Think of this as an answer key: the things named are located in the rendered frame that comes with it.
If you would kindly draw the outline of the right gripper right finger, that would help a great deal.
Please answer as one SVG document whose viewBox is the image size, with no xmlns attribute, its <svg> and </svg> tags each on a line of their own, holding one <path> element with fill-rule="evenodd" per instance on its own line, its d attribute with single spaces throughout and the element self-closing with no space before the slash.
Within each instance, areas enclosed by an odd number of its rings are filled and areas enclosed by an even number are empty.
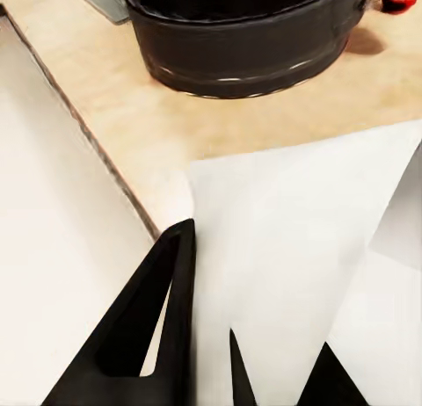
<svg viewBox="0 0 422 406">
<path fill-rule="evenodd" d="M 234 406 L 257 406 L 236 335 L 229 330 Z M 369 406 L 327 342 L 316 359 L 297 406 Z"/>
</svg>

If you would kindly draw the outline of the paper coffee filter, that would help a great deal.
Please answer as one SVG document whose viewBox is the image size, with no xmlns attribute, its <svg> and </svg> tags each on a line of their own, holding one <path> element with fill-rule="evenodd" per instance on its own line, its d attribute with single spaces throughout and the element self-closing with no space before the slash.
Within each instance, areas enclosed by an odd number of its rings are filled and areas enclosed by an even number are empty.
<svg viewBox="0 0 422 406">
<path fill-rule="evenodd" d="M 422 119 L 186 162 L 184 406 L 297 406 L 324 342 L 369 406 L 422 406 Z"/>
</svg>

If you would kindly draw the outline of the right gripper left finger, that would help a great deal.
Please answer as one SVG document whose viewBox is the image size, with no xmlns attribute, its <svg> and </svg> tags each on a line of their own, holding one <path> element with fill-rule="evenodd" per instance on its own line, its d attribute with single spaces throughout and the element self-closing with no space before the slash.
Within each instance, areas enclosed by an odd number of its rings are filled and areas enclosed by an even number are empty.
<svg viewBox="0 0 422 406">
<path fill-rule="evenodd" d="M 41 406 L 184 406 L 195 220 L 174 223 L 143 258 Z M 141 376 L 165 299 L 155 371 Z"/>
</svg>

